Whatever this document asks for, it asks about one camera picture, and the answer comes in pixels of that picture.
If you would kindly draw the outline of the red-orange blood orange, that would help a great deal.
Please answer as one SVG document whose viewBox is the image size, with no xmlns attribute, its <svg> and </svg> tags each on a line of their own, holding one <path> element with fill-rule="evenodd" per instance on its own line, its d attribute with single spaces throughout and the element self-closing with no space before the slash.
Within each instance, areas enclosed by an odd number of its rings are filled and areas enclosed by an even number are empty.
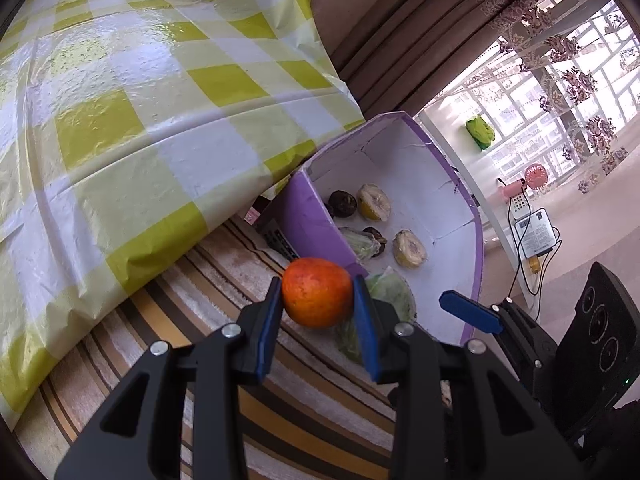
<svg viewBox="0 0 640 480">
<path fill-rule="evenodd" d="M 288 316 L 311 330 L 327 330 L 354 312 L 352 277 L 329 260 L 294 260 L 284 271 L 281 286 Z"/>
</svg>

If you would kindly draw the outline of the white device with label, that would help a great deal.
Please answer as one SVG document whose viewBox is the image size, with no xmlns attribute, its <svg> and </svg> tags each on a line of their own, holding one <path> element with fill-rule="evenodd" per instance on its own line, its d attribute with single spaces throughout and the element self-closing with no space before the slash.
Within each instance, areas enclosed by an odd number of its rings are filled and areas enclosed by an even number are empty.
<svg viewBox="0 0 640 480">
<path fill-rule="evenodd" d="M 556 244 L 548 211 L 539 208 L 515 221 L 516 246 L 525 259 L 548 254 Z"/>
</svg>

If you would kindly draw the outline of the white remote control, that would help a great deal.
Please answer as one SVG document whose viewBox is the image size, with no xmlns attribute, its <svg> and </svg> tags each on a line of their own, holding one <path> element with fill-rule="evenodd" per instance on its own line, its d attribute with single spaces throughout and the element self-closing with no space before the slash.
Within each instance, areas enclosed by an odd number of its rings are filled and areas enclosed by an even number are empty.
<svg viewBox="0 0 640 480">
<path fill-rule="evenodd" d="M 521 192 L 510 199 L 510 215 L 514 221 L 527 217 L 531 211 L 525 192 Z"/>
</svg>

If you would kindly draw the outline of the striped brown sofa cover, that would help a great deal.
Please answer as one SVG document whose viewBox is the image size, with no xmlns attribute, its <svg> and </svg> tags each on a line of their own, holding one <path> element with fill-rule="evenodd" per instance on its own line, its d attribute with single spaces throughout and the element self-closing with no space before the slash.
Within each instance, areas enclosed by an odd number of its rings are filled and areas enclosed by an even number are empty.
<svg viewBox="0 0 640 480">
<path fill-rule="evenodd" d="M 394 410 L 285 312 L 289 267 L 245 221 L 214 229 L 47 374 L 2 477 L 387 478 Z"/>
</svg>

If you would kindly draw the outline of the halved yellow fruit front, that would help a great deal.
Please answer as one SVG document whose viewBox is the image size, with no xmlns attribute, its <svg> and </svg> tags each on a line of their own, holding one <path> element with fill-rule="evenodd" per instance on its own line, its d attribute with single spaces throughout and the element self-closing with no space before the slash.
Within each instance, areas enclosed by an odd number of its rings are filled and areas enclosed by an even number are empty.
<svg viewBox="0 0 640 480">
<path fill-rule="evenodd" d="M 416 269 L 427 260 L 424 245 L 410 230 L 401 230 L 395 235 L 393 255 L 396 262 L 407 269 Z"/>
</svg>

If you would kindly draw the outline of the halved yellow fruit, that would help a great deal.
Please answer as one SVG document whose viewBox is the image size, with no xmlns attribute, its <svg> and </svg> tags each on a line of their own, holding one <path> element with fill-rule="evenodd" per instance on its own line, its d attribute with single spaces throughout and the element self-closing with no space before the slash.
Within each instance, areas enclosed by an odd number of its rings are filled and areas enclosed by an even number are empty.
<svg viewBox="0 0 640 480">
<path fill-rule="evenodd" d="M 393 255 L 396 262 L 407 269 L 416 269 L 427 260 L 424 245 L 410 230 L 401 230 L 395 235 Z"/>
<path fill-rule="evenodd" d="M 386 222 L 392 213 L 388 196 L 375 184 L 364 184 L 357 193 L 360 214 L 372 221 Z"/>
</svg>

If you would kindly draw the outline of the pink small fan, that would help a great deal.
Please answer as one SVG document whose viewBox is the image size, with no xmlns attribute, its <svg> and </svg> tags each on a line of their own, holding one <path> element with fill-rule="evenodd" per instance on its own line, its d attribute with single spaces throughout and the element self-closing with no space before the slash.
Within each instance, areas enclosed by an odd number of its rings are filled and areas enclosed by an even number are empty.
<svg viewBox="0 0 640 480">
<path fill-rule="evenodd" d="M 531 190 L 539 191 L 545 188 L 549 182 L 548 171 L 544 165 L 535 162 L 525 169 L 524 179 Z"/>
</svg>

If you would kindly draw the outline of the plastic-wrapped green fruit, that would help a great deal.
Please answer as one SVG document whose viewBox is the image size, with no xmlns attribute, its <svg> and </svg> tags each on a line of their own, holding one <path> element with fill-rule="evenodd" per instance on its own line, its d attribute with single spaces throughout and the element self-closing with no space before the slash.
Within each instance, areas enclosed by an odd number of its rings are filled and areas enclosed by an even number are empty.
<svg viewBox="0 0 640 480">
<path fill-rule="evenodd" d="M 382 254 L 383 244 L 371 233 L 344 226 L 338 229 L 347 245 L 360 261 L 367 261 Z"/>
</svg>

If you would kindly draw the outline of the purple-rimmed white cardboard box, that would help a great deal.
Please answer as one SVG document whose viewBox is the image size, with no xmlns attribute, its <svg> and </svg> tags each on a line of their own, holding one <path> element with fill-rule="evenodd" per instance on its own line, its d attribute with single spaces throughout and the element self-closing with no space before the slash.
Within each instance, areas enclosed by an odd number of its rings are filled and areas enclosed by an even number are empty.
<svg viewBox="0 0 640 480">
<path fill-rule="evenodd" d="M 346 219 L 326 209 L 335 191 L 356 194 L 377 185 L 390 199 L 390 218 L 374 228 L 386 240 L 410 230 L 426 249 L 416 269 L 397 268 L 416 300 L 416 320 L 435 338 L 462 344 L 471 327 L 439 307 L 453 289 L 480 296 L 484 249 L 480 213 L 464 183 L 432 139 L 405 113 L 375 117 L 318 151 L 292 175 L 258 223 L 258 230 L 288 259 L 330 260 L 352 275 L 378 274 L 396 266 L 393 251 L 363 260 L 341 229 L 361 230 L 361 214 Z"/>
</svg>

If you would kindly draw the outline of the halved yellow fruit back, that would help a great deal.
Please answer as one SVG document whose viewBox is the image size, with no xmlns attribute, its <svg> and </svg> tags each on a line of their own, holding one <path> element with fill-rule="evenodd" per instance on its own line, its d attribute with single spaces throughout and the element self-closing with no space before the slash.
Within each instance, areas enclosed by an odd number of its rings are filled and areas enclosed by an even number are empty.
<svg viewBox="0 0 640 480">
<path fill-rule="evenodd" d="M 360 214 L 372 221 L 386 222 L 392 213 L 388 196 L 375 184 L 364 184 L 357 193 Z"/>
</svg>

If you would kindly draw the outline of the green bananas on table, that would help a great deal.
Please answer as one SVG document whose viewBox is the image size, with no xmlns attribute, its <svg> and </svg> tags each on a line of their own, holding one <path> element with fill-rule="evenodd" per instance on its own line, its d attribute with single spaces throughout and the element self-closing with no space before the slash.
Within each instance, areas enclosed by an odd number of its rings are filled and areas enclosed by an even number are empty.
<svg viewBox="0 0 640 480">
<path fill-rule="evenodd" d="M 492 142 L 495 141 L 496 134 L 494 128 L 480 115 L 469 119 L 465 123 L 465 129 L 481 150 L 487 150 Z"/>
</svg>

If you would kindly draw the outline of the dark round fruit back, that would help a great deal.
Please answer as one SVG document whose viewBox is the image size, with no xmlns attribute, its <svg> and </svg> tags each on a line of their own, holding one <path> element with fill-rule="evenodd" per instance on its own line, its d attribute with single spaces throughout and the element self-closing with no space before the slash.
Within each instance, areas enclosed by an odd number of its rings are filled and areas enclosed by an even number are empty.
<svg viewBox="0 0 640 480">
<path fill-rule="evenodd" d="M 332 218 L 349 218 L 358 209 L 356 197 L 342 190 L 334 191 L 326 204 Z"/>
</svg>

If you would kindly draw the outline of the floral sheer curtain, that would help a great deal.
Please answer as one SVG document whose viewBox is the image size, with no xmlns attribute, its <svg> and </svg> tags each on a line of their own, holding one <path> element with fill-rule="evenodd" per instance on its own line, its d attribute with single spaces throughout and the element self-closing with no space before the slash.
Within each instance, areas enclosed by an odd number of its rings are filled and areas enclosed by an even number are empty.
<svg viewBox="0 0 640 480">
<path fill-rule="evenodd" d="M 499 182 L 538 162 L 588 194 L 636 146 L 639 39 L 614 0 L 539 0 L 436 100 L 494 128 Z"/>
</svg>

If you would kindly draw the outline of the yellow-green checkered plastic cover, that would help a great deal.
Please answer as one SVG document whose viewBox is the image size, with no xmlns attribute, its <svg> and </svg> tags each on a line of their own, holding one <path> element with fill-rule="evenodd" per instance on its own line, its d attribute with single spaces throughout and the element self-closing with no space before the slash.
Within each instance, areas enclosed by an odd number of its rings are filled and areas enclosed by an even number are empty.
<svg viewBox="0 0 640 480">
<path fill-rule="evenodd" d="M 310 0 L 26 0 L 1 43 L 1 415 L 362 122 Z"/>
</svg>

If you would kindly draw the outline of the brown curtain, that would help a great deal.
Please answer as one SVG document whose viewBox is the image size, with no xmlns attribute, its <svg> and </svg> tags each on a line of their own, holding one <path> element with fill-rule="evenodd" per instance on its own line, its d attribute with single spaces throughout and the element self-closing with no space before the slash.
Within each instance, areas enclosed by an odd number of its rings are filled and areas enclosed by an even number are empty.
<svg viewBox="0 0 640 480">
<path fill-rule="evenodd" d="M 367 118 L 418 112 L 539 0 L 311 0 L 330 59 Z"/>
</svg>

